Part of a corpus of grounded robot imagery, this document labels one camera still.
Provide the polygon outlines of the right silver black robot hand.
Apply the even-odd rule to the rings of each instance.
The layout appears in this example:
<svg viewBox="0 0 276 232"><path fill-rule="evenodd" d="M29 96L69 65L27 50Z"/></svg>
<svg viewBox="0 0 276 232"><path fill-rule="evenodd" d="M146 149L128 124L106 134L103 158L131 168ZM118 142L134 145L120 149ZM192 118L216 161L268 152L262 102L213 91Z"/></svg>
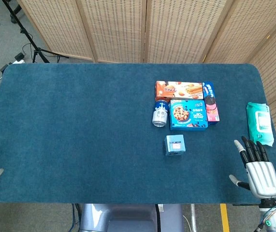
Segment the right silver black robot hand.
<svg viewBox="0 0 276 232"><path fill-rule="evenodd" d="M240 154L248 182L243 182L232 174L229 175L229 179L236 186L251 191L256 198L276 198L276 171L264 146L244 136L241 139L243 144L234 140L234 145Z"/></svg>

